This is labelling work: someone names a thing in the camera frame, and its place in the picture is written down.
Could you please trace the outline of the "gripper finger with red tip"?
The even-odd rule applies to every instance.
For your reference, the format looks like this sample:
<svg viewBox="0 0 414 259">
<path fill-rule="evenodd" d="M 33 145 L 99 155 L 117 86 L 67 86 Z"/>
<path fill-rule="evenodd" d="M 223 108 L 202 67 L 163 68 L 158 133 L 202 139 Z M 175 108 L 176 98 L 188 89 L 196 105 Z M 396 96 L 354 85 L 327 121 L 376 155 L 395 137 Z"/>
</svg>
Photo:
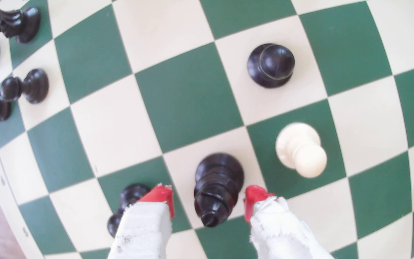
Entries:
<svg viewBox="0 0 414 259">
<path fill-rule="evenodd" d="M 171 185 L 150 189 L 131 184 L 120 194 L 120 209 L 108 220 L 113 235 L 108 259 L 166 259 L 175 215 Z"/>
<path fill-rule="evenodd" d="M 333 259 L 310 227 L 290 210 L 284 197 L 249 185 L 244 207 L 258 259 Z"/>
</svg>

